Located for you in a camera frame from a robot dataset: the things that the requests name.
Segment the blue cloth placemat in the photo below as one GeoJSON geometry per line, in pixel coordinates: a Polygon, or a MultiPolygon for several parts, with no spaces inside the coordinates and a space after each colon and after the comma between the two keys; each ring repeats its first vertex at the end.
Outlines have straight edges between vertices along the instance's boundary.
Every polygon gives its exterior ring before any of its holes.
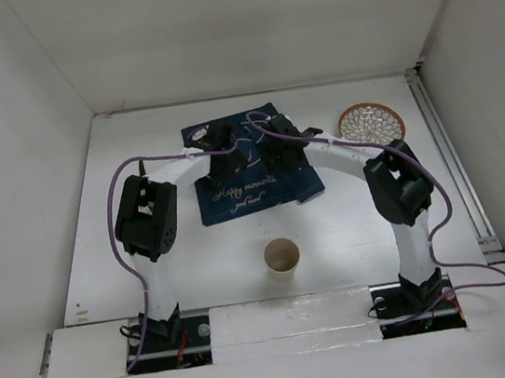
{"type": "Polygon", "coordinates": [[[219,128],[230,130],[229,140],[238,145],[235,153],[246,159],[246,166],[226,180],[218,181],[216,177],[208,176],[195,182],[204,226],[231,221],[294,200],[303,203],[325,189],[314,168],[288,174],[267,169],[261,149],[263,144],[274,139],[251,127],[244,113],[183,129],[184,145],[198,142],[204,139],[208,130],[219,128]]]}

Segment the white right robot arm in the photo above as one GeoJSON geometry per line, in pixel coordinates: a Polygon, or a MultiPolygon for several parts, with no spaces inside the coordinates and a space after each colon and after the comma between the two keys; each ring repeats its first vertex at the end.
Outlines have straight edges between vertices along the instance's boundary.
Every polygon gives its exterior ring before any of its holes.
{"type": "Polygon", "coordinates": [[[288,117],[276,115],[257,129],[267,139],[260,152],[266,169],[278,174],[326,168],[366,181],[377,212],[392,227],[400,256],[399,282],[404,304],[425,309],[439,292],[441,273],[430,257],[430,196],[434,186],[418,168],[409,146],[395,140],[387,151],[338,144],[320,129],[300,132],[288,117]]]}

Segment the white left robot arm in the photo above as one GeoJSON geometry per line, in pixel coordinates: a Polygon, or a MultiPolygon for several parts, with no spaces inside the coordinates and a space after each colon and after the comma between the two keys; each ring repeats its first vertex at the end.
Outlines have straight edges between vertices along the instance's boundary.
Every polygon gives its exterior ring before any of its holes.
{"type": "Polygon", "coordinates": [[[178,300],[169,272],[158,262],[176,241],[178,195],[202,180],[210,188],[218,187],[246,169],[248,161],[233,131],[227,123],[212,121],[196,129],[179,155],[137,156],[125,161],[116,174],[133,163],[139,170],[125,179],[117,214],[112,202],[117,177],[111,181],[107,202],[109,229],[115,236],[111,248],[118,257],[117,247],[123,247],[130,263],[121,265],[141,282],[144,302],[139,339],[143,342],[170,348],[181,338],[178,300]]]}

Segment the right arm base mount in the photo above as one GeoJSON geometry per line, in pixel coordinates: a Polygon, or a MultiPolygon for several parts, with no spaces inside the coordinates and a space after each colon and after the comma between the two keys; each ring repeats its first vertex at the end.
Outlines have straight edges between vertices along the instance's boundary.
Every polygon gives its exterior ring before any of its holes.
{"type": "Polygon", "coordinates": [[[451,281],[443,275],[440,288],[422,303],[413,303],[403,295],[401,284],[389,283],[376,285],[369,289],[372,302],[367,316],[380,324],[384,340],[434,333],[452,329],[466,329],[468,326],[457,298],[444,299],[431,310],[418,315],[431,306],[442,291],[449,289],[451,281]]]}

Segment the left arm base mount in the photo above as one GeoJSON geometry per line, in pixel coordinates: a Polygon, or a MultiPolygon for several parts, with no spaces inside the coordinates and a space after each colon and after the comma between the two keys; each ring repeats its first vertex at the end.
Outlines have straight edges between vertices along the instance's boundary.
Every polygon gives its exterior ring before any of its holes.
{"type": "Polygon", "coordinates": [[[127,340],[127,374],[175,371],[212,364],[211,323],[208,311],[173,315],[169,322],[148,320],[143,348],[138,356],[142,327],[121,326],[127,340]]]}

